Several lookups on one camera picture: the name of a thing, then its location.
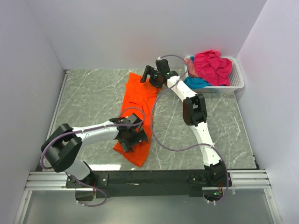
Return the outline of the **orange t shirt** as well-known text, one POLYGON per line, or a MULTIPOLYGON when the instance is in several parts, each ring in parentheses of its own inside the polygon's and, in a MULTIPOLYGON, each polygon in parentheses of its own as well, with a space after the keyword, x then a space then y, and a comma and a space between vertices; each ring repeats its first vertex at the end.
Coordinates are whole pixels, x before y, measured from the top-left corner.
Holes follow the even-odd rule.
POLYGON ((133 147, 133 152, 126 153, 119 142, 113 147, 116 152, 122 154, 125 159, 138 167, 144 165, 149 155, 152 139, 150 114, 157 98, 157 94, 160 91, 159 88, 156 88, 149 83, 149 79, 146 79, 145 83, 140 83, 140 79, 141 76, 138 74, 133 72, 129 74, 121 112, 124 116, 128 116, 133 112, 140 118, 143 118, 142 112, 145 114, 145 121, 142 127, 145 130, 148 141, 135 145, 133 147))

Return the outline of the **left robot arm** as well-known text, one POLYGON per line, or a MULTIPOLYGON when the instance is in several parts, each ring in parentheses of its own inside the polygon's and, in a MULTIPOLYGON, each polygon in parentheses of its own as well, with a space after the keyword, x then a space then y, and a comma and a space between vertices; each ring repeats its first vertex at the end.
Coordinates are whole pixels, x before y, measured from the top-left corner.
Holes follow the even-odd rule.
POLYGON ((96 181, 95 174, 77 155, 81 147, 104 140, 117 140, 124 152, 131 153, 135 152, 135 145, 148 142, 148 136, 142 120, 135 113, 93 126, 62 124, 42 145, 41 160, 47 159, 55 172, 65 172, 87 188, 96 181))

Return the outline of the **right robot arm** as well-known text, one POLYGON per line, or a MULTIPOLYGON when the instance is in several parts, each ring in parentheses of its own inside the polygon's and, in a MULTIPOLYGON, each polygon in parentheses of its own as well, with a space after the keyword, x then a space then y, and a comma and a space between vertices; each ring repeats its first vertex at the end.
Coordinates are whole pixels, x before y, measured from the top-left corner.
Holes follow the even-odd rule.
POLYGON ((171 90, 178 96, 183 103, 183 120, 191 128, 198 142, 187 149, 200 147, 203 156, 205 177, 202 180, 209 186, 220 186, 220 183, 229 186, 227 166, 215 148, 208 130, 204 96, 191 90, 177 72, 171 71, 166 59, 159 58, 155 63, 155 67, 149 65, 145 67, 140 82, 145 83, 149 80, 149 83, 157 88, 165 85, 168 87, 166 91, 171 90))

